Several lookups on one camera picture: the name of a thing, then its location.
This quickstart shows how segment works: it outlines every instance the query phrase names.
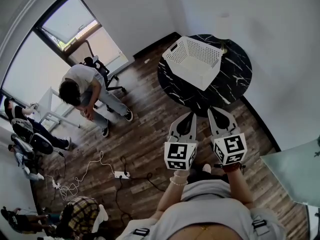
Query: gray t-shirt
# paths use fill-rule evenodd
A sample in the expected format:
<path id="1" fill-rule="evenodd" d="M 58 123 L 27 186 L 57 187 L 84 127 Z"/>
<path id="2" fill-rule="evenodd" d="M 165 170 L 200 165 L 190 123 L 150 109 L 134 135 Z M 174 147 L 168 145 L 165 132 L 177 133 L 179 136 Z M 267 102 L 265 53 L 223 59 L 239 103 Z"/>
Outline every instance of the gray t-shirt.
<path id="1" fill-rule="evenodd" d="M 224 181 L 201 180 L 185 186 L 181 202 L 168 208 L 159 220 L 131 220 L 117 240 L 166 240 L 177 231 L 199 223 L 221 224 L 244 240 L 285 240 L 286 232 L 271 210 L 246 208 L 230 196 Z M 147 236 L 134 234 L 149 229 Z"/>
<path id="2" fill-rule="evenodd" d="M 104 77 L 95 68 L 82 64 L 72 66 L 63 76 L 61 83 L 63 83 L 66 78 L 72 79 L 78 84 L 80 95 L 88 89 L 94 78 L 99 81 L 101 86 L 105 84 Z"/>

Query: person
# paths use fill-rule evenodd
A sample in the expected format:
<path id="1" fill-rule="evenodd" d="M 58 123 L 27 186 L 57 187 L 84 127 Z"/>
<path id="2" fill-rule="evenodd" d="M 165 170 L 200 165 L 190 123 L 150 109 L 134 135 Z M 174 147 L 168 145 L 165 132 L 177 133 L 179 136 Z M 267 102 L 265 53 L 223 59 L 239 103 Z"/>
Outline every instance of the person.
<path id="1" fill-rule="evenodd" d="M 39 181 L 44 180 L 45 178 L 40 174 L 34 174 L 30 172 L 30 169 L 26 166 L 26 161 L 29 160 L 26 155 L 23 154 L 23 152 L 16 146 L 16 145 L 9 145 L 8 149 L 10 152 L 14 153 L 14 157 L 16 162 L 18 163 L 18 166 L 21 165 L 21 169 L 24 172 L 24 175 L 27 179 L 31 181 Z"/>
<path id="2" fill-rule="evenodd" d="M 14 118 L 28 120 L 32 124 L 34 133 L 39 133 L 40 135 L 45 137 L 52 144 L 52 146 L 62 150 L 68 150 L 71 144 L 70 137 L 66 137 L 65 139 L 57 138 L 53 136 L 50 132 L 48 132 L 47 129 L 41 123 L 38 123 L 32 118 L 27 117 L 33 113 L 36 106 L 37 104 L 33 104 L 29 108 L 23 108 L 19 105 L 14 106 L 13 101 L 9 98 L 6 98 L 4 100 L 4 111 L 8 116 L 10 123 Z"/>
<path id="3" fill-rule="evenodd" d="M 117 240 L 285 240 L 275 214 L 255 206 L 240 168 L 224 166 L 223 177 L 209 164 L 190 175 L 176 170 L 155 213 L 131 220 Z"/>
<path id="4" fill-rule="evenodd" d="M 10 227 L 22 234 L 35 234 L 42 230 L 52 231 L 55 229 L 54 225 L 39 224 L 39 220 L 45 220 L 46 215 L 20 215 L 18 212 L 21 208 L 15 208 L 13 211 L 7 210 L 6 207 L 1 209 L 1 214 L 8 221 Z"/>
<path id="5" fill-rule="evenodd" d="M 131 110 L 106 90 L 104 77 L 95 68 L 83 64 L 72 66 L 63 76 L 59 96 L 65 103 L 79 110 L 83 117 L 101 127 L 103 137 L 109 134 L 109 121 L 94 111 L 97 100 L 108 105 L 129 122 L 134 118 Z"/>
<path id="6" fill-rule="evenodd" d="M 79 196 L 63 209 L 55 233 L 64 239 L 90 239 L 97 236 L 99 224 L 106 220 L 108 215 L 103 205 L 99 205 L 94 198 Z"/>

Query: round table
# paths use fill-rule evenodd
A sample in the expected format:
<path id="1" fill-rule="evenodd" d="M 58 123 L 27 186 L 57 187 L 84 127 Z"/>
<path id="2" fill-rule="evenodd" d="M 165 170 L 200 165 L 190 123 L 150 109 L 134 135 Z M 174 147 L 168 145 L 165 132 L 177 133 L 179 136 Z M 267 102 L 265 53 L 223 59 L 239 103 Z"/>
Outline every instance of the round table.
<path id="1" fill-rule="evenodd" d="M 190 38 L 221 48 L 220 39 L 211 34 L 197 34 Z M 158 80 L 164 92 L 200 117 L 208 117 L 209 107 L 223 108 L 235 102 L 251 82 L 252 67 L 245 51 L 230 39 L 223 40 L 223 43 L 227 53 L 222 56 L 220 72 L 206 90 L 200 90 L 173 74 L 163 57 L 158 64 Z"/>

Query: plastic laundry basket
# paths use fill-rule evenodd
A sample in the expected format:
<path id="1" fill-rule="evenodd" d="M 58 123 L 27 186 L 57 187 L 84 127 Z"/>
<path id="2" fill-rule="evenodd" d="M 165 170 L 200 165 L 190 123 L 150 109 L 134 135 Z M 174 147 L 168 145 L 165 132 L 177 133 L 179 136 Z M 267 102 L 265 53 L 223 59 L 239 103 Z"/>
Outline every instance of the plastic laundry basket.
<path id="1" fill-rule="evenodd" d="M 219 48 L 183 36 L 162 57 L 175 75 L 204 91 L 220 72 L 222 54 Z"/>

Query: office chair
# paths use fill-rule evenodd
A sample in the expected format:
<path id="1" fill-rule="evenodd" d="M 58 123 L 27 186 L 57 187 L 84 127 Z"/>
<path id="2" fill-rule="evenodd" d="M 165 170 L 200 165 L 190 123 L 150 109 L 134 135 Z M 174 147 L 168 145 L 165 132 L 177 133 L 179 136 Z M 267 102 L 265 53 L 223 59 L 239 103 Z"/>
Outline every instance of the office chair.
<path id="1" fill-rule="evenodd" d="M 66 48 L 64 53 L 67 58 L 75 64 L 83 64 L 88 67 L 95 68 L 103 76 L 105 89 L 107 91 L 121 89 L 122 92 L 126 92 L 126 89 L 123 86 L 109 87 L 113 79 L 118 81 L 119 78 L 116 75 L 111 76 L 110 79 L 108 78 L 108 74 L 110 73 L 110 71 L 99 60 L 99 57 L 97 55 L 94 55 L 88 40 L 76 40 Z M 113 111 L 108 105 L 106 105 L 106 108 L 109 112 Z"/>

